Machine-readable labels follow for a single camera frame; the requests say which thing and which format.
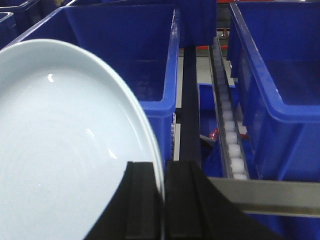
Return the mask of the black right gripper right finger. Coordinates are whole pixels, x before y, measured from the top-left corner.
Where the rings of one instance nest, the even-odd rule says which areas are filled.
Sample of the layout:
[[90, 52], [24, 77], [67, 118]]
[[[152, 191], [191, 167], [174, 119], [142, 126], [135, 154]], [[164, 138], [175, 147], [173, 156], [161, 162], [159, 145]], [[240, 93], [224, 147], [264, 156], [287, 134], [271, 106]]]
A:
[[281, 240], [242, 212], [192, 161], [173, 161], [165, 173], [167, 240]]

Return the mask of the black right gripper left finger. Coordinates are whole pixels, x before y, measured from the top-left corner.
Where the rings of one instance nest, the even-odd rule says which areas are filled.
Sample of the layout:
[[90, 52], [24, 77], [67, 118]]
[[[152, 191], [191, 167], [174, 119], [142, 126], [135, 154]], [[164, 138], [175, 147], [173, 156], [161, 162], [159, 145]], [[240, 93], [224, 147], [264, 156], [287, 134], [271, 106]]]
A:
[[87, 240], [159, 240], [162, 200], [151, 162], [128, 162], [111, 201]]

